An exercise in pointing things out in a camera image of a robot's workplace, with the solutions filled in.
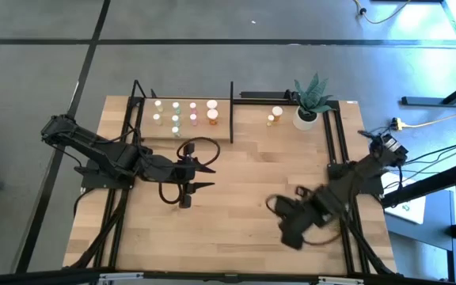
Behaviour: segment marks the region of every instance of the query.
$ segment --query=wooden table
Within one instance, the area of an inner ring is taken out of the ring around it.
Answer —
[[[120,134],[127,97],[109,96],[97,133],[106,138]],[[363,129],[359,106],[340,101],[348,153],[359,160],[368,153],[367,140],[356,133]],[[239,272],[263,274],[346,273],[341,240],[324,246],[304,245],[296,251],[279,241],[279,219],[264,204],[270,194],[293,196],[295,186],[315,188],[327,182],[329,163],[322,116],[311,131],[292,125],[295,106],[283,106],[281,120],[266,126],[271,106],[234,106],[234,143],[220,140],[221,155],[211,166],[216,174],[198,173],[195,181],[215,182],[192,196],[192,207],[179,209],[163,203],[158,186],[135,182],[130,192],[116,268],[132,271]],[[180,140],[146,139],[144,145],[175,160]],[[213,156],[214,147],[196,144],[201,162]],[[336,152],[340,148],[336,143]],[[102,220],[107,190],[96,190],[78,205],[64,265],[75,262],[96,237]],[[177,187],[165,188],[174,199]],[[395,270],[383,210],[371,196],[359,195],[363,232],[374,251]],[[339,230],[338,222],[323,229],[316,226],[305,234],[309,241],[322,241]],[[108,263],[111,238],[106,243]],[[356,243],[351,239],[355,269],[359,271]]]

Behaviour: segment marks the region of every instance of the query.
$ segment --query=vial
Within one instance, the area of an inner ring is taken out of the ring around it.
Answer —
[[[162,117],[159,116],[159,114],[154,114],[154,116],[152,116],[152,118],[154,119],[154,122],[158,125],[158,126],[161,126],[163,124],[162,122]]]
[[[196,114],[196,103],[191,103],[189,108],[191,109],[191,114]]]
[[[172,116],[172,121],[173,121],[173,125],[175,127],[180,127],[181,126],[181,122],[179,121],[179,116],[173,115]]]
[[[267,126],[272,126],[272,122],[274,121],[274,116],[273,115],[268,115],[268,120],[267,120]]]
[[[156,106],[156,109],[158,110],[158,112],[163,112],[163,105],[160,100],[156,100],[154,102],[154,106]]]
[[[189,116],[189,119],[191,120],[191,125],[196,126],[198,124],[198,121],[196,120],[196,114],[191,114]]]
[[[179,105],[179,102],[173,102],[172,107],[177,115],[181,114],[181,107]]]
[[[181,137],[181,133],[179,132],[179,127],[172,127],[172,134],[176,138]]]
[[[207,118],[209,118],[209,124],[211,124],[211,125],[218,124],[218,111],[215,109],[210,109],[207,112]]]
[[[216,100],[207,101],[207,108],[216,109],[218,107],[218,102]]]
[[[272,115],[274,116],[274,122],[279,122],[281,115],[283,114],[283,109],[279,106],[272,108]]]

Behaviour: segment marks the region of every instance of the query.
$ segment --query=white bottle cap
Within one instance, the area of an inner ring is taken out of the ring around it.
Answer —
[[[283,114],[283,109],[279,106],[275,106],[274,108],[272,108],[272,114],[274,116],[281,116]]]
[[[208,108],[217,108],[218,102],[216,100],[209,100],[209,101],[207,101],[207,107]]]
[[[216,111],[214,109],[210,109],[207,112],[207,117],[211,120],[216,120],[218,118],[218,111]]]

